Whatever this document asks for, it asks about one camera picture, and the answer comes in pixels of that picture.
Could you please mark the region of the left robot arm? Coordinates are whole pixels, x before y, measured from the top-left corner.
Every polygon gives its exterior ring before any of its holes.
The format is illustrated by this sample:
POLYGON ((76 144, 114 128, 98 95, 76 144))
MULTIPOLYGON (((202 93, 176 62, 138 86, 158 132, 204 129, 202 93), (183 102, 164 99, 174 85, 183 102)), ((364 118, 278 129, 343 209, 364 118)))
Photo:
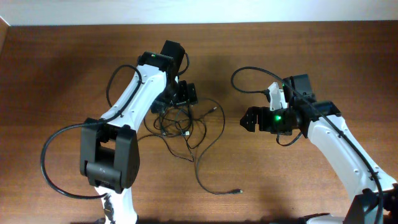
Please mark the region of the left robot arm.
POLYGON ((194 85, 178 79, 186 57, 185 49, 171 40, 158 54, 144 52, 117 102, 100 119, 85 120, 80 173, 102 197, 104 217, 98 223, 137 223, 131 189, 140 166, 137 131, 148 111, 197 103, 194 85))

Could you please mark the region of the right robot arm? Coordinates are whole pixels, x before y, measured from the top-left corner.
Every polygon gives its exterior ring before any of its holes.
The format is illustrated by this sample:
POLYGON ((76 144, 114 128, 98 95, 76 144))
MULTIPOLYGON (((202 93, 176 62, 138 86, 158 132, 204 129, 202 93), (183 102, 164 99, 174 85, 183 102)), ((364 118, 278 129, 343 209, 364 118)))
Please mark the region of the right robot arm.
POLYGON ((317 101, 308 75, 296 75, 265 90, 268 107, 250 107, 240 124, 276 136, 300 130, 326 157, 351 200, 345 217, 305 216, 301 223, 397 223, 397 181, 386 174, 357 142, 339 109, 317 101))

